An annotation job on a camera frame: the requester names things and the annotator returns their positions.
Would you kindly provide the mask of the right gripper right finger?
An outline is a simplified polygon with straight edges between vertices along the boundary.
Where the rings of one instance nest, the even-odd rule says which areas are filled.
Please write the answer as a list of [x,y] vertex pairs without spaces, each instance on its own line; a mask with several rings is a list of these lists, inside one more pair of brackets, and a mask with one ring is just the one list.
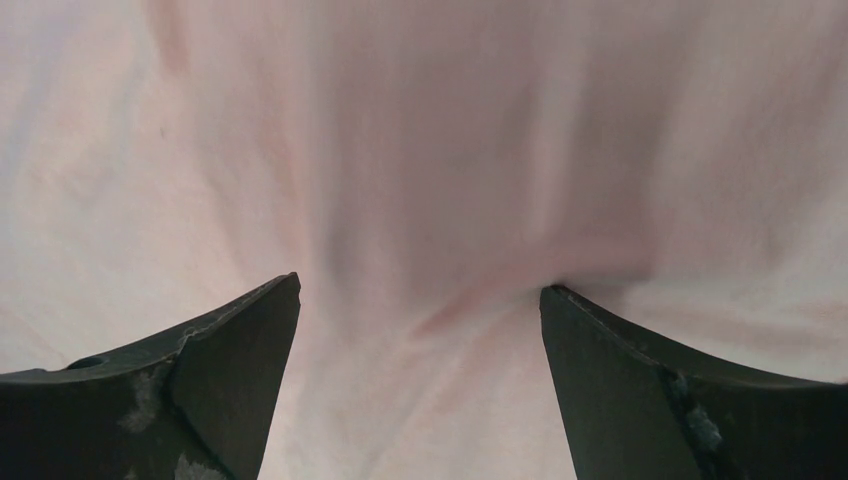
[[540,295],[580,479],[843,479],[847,388],[723,360],[577,293]]

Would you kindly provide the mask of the pink t shirt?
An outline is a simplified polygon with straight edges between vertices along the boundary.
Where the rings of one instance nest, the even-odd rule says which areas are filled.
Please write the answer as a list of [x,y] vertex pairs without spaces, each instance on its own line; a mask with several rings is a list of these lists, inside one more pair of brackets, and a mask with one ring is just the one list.
[[843,1],[5,1],[1,367],[297,272],[265,479],[570,479],[539,290],[847,377]]

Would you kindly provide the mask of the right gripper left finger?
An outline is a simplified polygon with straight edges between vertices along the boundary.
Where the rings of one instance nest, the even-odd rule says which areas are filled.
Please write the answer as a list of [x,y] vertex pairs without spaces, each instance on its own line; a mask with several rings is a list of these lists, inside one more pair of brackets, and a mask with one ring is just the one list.
[[295,274],[62,370],[1,378],[5,479],[254,479],[300,310]]

